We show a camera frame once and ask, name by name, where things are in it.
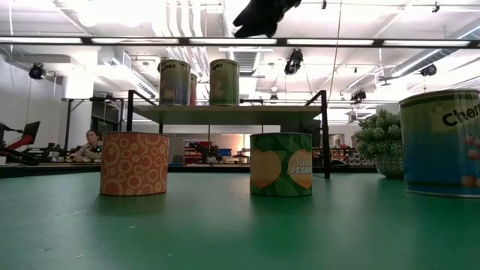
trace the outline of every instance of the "green tabletop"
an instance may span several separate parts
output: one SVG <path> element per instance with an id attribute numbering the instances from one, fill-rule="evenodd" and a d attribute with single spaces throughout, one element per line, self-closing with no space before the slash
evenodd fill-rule
<path id="1" fill-rule="evenodd" d="M 251 196 L 248 174 L 170 173 L 165 194 L 98 195 L 98 173 L 0 180 L 0 269 L 480 269 L 480 199 L 377 174 Z"/>

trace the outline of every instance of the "can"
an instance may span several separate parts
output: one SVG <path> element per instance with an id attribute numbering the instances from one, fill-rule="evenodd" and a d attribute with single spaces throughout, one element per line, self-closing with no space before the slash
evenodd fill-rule
<path id="1" fill-rule="evenodd" d="M 480 197 L 480 91 L 455 89 L 400 102 L 406 189 Z"/>
<path id="2" fill-rule="evenodd" d="M 312 136 L 250 135 L 250 193 L 277 197 L 312 194 Z"/>
<path id="3" fill-rule="evenodd" d="M 190 71 L 190 65 L 184 61 L 167 59 L 160 63 L 161 105 L 190 103 Z"/>
<path id="4" fill-rule="evenodd" d="M 159 133 L 103 133 L 100 194 L 140 196 L 167 191 L 170 139 Z"/>
<path id="5" fill-rule="evenodd" d="M 210 63 L 210 105 L 239 105 L 240 65 L 218 59 Z"/>
<path id="6" fill-rule="evenodd" d="M 190 74 L 190 106 L 197 105 L 197 75 Z"/>

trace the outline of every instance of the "computer monitor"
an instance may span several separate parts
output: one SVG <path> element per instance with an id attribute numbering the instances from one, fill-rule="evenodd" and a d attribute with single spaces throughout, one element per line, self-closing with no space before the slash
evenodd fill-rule
<path id="1" fill-rule="evenodd" d="M 22 139 L 27 136 L 30 136 L 30 140 L 28 141 L 27 145 L 32 145 L 35 143 L 35 139 L 37 138 L 38 128 L 40 127 L 40 121 L 36 121 L 33 123 L 26 124 L 23 128 L 23 135 Z"/>

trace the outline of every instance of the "blue can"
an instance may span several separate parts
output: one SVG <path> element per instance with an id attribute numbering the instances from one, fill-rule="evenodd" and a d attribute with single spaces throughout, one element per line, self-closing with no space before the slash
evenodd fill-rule
<path id="1" fill-rule="evenodd" d="M 480 197 L 480 91 L 408 97 L 400 117 L 407 191 Z"/>
<path id="2" fill-rule="evenodd" d="M 160 63 L 160 104 L 190 104 L 191 66 L 179 60 L 167 59 Z"/>

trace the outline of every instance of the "succulent plant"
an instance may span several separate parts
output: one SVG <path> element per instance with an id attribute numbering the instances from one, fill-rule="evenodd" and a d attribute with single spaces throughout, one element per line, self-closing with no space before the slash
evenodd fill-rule
<path id="1" fill-rule="evenodd" d="M 354 136 L 358 140 L 357 149 L 368 159 L 378 155 L 400 155 L 403 153 L 400 116 L 386 109 L 376 115 L 361 120 L 361 130 Z"/>

